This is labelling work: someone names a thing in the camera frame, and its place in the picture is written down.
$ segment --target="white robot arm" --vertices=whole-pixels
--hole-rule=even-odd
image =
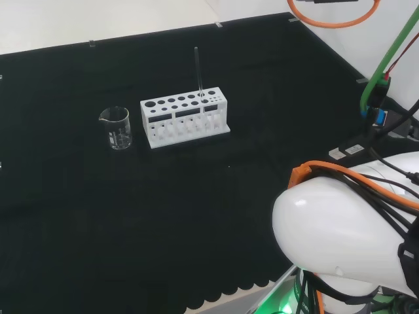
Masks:
[[[406,171],[419,172],[419,152],[393,156],[387,161]],[[379,161],[352,169],[399,182],[419,192],[419,186]],[[399,187],[379,184],[415,200]],[[395,210],[409,222],[416,218]],[[340,181],[316,177],[285,191],[274,205],[273,228],[282,251],[294,264],[316,273],[342,293],[363,296],[383,286],[415,297],[406,284],[397,255],[403,238]],[[336,314],[357,313],[364,306],[347,305],[326,295],[323,302],[326,312]]]

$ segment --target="white wall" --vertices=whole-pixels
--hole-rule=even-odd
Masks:
[[[285,0],[207,0],[207,2],[222,21],[289,11]],[[305,2],[296,4],[303,14],[315,20],[345,22],[364,15],[371,8],[373,0],[326,5]],[[376,13],[358,26],[348,29],[320,29],[311,26],[310,28],[359,72],[370,78],[417,5],[419,5],[417,0],[381,0]],[[418,32],[419,24],[402,49]],[[419,99],[417,56],[419,56],[419,41],[410,48],[392,71],[389,96],[406,109],[411,108]],[[419,119],[419,113],[416,113],[415,117]]]
[[[216,21],[204,0],[0,0],[0,55]]]

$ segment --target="blue connector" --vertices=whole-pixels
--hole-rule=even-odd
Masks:
[[[383,126],[384,122],[386,121],[386,116],[387,116],[387,114],[384,112],[384,110],[379,109],[378,116],[377,116],[377,119],[375,121],[375,124],[377,126]]]

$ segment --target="glass beaker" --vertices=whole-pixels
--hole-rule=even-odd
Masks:
[[[113,149],[125,149],[131,146],[132,135],[128,109],[124,107],[108,108],[100,114],[99,121],[104,123],[109,145]]]

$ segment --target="black cloth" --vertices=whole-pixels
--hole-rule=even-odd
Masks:
[[[362,123],[359,73],[289,18],[0,57],[3,313],[178,314],[280,277],[272,206],[291,168]],[[231,133],[151,150],[139,102],[196,90],[195,46]],[[114,105],[134,133],[118,152],[98,122]]]

